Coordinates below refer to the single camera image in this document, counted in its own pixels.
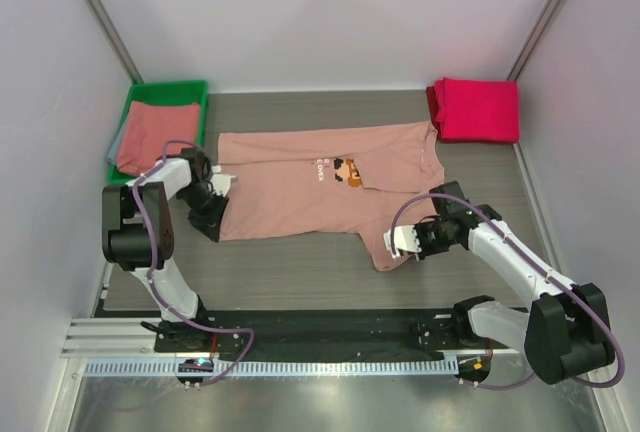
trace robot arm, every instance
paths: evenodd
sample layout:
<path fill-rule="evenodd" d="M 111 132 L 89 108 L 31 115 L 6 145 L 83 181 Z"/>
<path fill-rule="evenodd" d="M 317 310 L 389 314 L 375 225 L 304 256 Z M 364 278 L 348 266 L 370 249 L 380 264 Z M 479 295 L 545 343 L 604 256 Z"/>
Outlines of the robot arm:
<path fill-rule="evenodd" d="M 464 200 L 457 182 L 431 191 Z M 457 333 L 462 338 L 486 337 L 525 354 L 533 371 L 543 381 L 554 384 L 590 370 L 609 365 L 615 354 L 609 341 L 593 321 L 572 303 L 551 276 L 573 290 L 609 325 L 604 294 L 593 284 L 577 285 L 563 276 L 518 240 L 502 217 L 488 205 L 479 209 L 493 224 L 547 272 L 546 278 L 517 254 L 487 223 L 462 205 L 446 199 L 433 199 L 438 212 L 432 222 L 396 227 L 395 251 L 391 231 L 384 236 L 387 250 L 396 258 L 413 254 L 417 260 L 462 245 L 487 262 L 514 289 L 528 312 L 510 309 L 482 296 L 454 306 L 459 316 Z"/>
<path fill-rule="evenodd" d="M 189 319 L 205 322 L 206 310 L 172 258 L 174 237 L 168 202 L 173 197 L 184 200 L 190 208 L 191 225 L 217 242 L 233 178 L 222 174 L 219 166 L 212 167 L 201 151 L 185 148 L 179 156 L 167 159 L 164 167 L 146 177 L 138 188 L 156 234 L 156 288 Z M 133 183 L 134 180 L 125 185 L 109 185 L 103 190 L 102 249 L 109 262 L 118 263 L 150 290 L 146 273 L 151 265 L 151 244 L 133 199 Z M 158 303 L 158 307 L 164 321 L 178 321 L 162 304 Z"/>

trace shirt sleeve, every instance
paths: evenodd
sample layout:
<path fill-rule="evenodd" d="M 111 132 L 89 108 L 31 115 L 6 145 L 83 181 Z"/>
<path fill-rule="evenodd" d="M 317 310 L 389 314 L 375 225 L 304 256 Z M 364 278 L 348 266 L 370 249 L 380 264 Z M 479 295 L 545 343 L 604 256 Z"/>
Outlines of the shirt sleeve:
<path fill-rule="evenodd" d="M 373 266 L 378 272 L 389 272 L 404 264 L 409 258 L 407 256 L 398 260 L 394 259 L 384 245 L 383 234 L 391 226 L 391 220 L 390 217 L 384 217 L 357 229 L 358 235 L 362 238 L 364 246 L 373 259 Z"/>

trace folded towel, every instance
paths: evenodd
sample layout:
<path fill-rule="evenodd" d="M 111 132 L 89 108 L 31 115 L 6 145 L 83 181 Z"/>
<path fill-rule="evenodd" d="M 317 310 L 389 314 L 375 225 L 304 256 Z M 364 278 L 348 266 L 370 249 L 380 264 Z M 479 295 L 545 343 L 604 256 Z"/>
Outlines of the folded towel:
<path fill-rule="evenodd" d="M 113 139 L 113 143 L 111 144 L 111 147 L 109 147 L 109 152 L 107 152 L 107 162 L 109 162 L 111 165 L 118 164 L 118 150 L 120 150 L 120 144 L 122 143 L 122 138 L 124 137 L 124 129 L 126 126 L 127 121 L 125 120 L 118 130 L 116 138 Z"/>
<path fill-rule="evenodd" d="M 436 89 L 433 86 L 427 87 L 427 104 L 429 105 L 429 115 L 431 116 L 431 124 L 438 131 L 438 135 L 441 135 L 440 122 L 436 120 L 436 117 L 438 117 L 438 112 L 440 112 L 440 107 L 438 106 Z"/>
<path fill-rule="evenodd" d="M 443 140 L 499 143 L 520 140 L 515 82 L 445 78 L 436 81 L 435 93 L 437 128 Z"/>
<path fill-rule="evenodd" d="M 195 141 L 200 123 L 200 105 L 153 106 L 131 102 L 127 125 L 118 151 L 118 170 L 139 175 L 162 156 L 162 147 L 171 139 Z M 171 144 L 169 154 L 179 154 L 185 146 Z"/>

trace white wall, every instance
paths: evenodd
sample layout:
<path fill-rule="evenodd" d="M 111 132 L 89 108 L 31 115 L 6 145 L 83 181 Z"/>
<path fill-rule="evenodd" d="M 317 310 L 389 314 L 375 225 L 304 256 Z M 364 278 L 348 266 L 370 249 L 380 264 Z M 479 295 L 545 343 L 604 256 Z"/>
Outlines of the white wall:
<path fill-rule="evenodd" d="M 129 81 L 83 0 L 0 0 L 0 428 L 43 430 L 102 270 L 103 156 Z"/>
<path fill-rule="evenodd" d="M 604 289 L 640 430 L 640 7 L 568 0 L 520 82 L 522 145 L 561 261 Z"/>
<path fill-rule="evenodd" d="M 502 79 L 546 0 L 103 0 L 145 80 L 222 92 Z"/>

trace pink t-shirt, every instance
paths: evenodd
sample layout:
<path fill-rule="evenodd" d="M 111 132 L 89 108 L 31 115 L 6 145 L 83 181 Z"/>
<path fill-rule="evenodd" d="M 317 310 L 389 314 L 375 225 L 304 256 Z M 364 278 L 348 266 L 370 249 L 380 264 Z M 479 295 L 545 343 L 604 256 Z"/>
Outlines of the pink t-shirt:
<path fill-rule="evenodd" d="M 394 261 L 383 234 L 407 200 L 444 182 L 429 122 L 354 129 L 221 134 L 218 160 L 237 176 L 221 240 L 305 232 L 360 234 L 377 270 Z M 430 200 L 398 225 L 435 214 Z"/>

